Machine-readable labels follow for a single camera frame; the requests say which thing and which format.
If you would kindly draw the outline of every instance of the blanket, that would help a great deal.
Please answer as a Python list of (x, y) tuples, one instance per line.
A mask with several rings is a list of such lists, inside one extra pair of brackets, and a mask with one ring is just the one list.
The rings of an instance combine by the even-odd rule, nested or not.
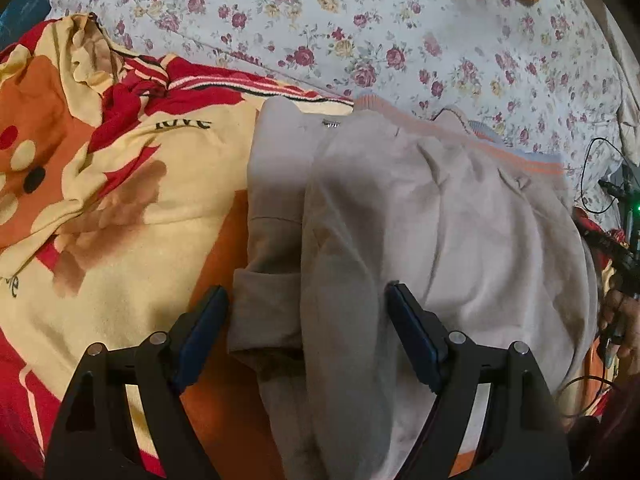
[(257, 371), (287, 478), (393, 478), (413, 447), (434, 395), (386, 316), (391, 280), (478, 344), (527, 342), (552, 391), (580, 369), (596, 275), (560, 164), (455, 110), (421, 121), (367, 96), (346, 118), (305, 116), (274, 98), (248, 193), (228, 343)]
[[(17, 453), (32, 469), (89, 344), (136, 346), (244, 267), (246, 164), (272, 95), (351, 111), (270, 78), (139, 56), (95, 16), (42, 23), (0, 54), (2, 436), (31, 436), (33, 452)], [(186, 412), (223, 478), (281, 478), (255, 376), (225, 346), (222, 335)]]

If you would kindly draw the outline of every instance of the red dot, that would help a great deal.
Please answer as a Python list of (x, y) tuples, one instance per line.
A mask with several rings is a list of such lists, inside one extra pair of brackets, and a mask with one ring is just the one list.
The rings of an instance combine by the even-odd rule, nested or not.
[(0, 150), (6, 150), (18, 138), (18, 128), (9, 126), (0, 134)]

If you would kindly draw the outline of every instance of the yellow dot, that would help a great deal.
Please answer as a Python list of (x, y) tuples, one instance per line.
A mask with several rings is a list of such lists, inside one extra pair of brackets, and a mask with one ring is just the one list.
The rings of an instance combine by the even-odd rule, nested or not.
[(0, 198), (0, 225), (8, 222), (18, 209), (18, 199), (13, 193)]
[(31, 139), (23, 140), (11, 157), (11, 169), (14, 171), (26, 170), (33, 162), (35, 155), (35, 143)]

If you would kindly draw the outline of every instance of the bed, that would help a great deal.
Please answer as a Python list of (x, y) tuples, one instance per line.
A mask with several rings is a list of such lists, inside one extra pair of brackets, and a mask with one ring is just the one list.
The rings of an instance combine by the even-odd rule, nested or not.
[[(420, 118), (457, 107), (508, 146), (559, 154), (575, 199), (593, 137), (629, 154), (637, 151), (634, 131), (621, 137), (621, 104), (632, 94), (628, 76), (583, 0), (533, 6), (518, 0), (50, 2), (52, 18), (94, 12), (113, 41), (129, 51), (155, 57), (175, 52), (194, 63), (340, 99), (375, 92)], [(638, 114), (633, 99), (624, 102)], [(594, 146), (584, 168), (590, 208), (608, 204), (595, 184), (619, 164), (614, 150)], [(616, 208), (597, 220), (606, 229), (619, 226)], [(100, 331), (95, 333), (94, 340)], [(21, 380), (32, 381), (31, 389), (25, 386), (32, 394), (41, 387), (46, 392), (28, 371)], [(40, 397), (56, 402), (43, 392)], [(12, 423), (19, 431), (33, 418), (28, 402)], [(24, 454), (37, 464), (48, 436), (30, 431)]]

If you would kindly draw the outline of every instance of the polka dot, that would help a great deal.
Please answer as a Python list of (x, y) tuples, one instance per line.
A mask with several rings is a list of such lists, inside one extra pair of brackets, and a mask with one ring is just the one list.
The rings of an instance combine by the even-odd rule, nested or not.
[(8, 222), (18, 209), (18, 199), (13, 193), (0, 198), (0, 225)]
[(33, 193), (34, 191), (36, 191), (36, 189), (38, 189), (38, 186), (42, 184), (46, 173), (47, 172), (42, 166), (36, 166), (35, 168), (33, 168), (24, 178), (24, 183), (22, 184), (24, 192)]
[(36, 156), (35, 143), (31, 139), (23, 140), (18, 144), (11, 157), (11, 169), (14, 171), (26, 170), (33, 162), (34, 156)]
[(0, 134), (0, 150), (6, 150), (10, 148), (18, 138), (18, 128), (15, 126), (9, 126), (4, 129), (4, 132)]

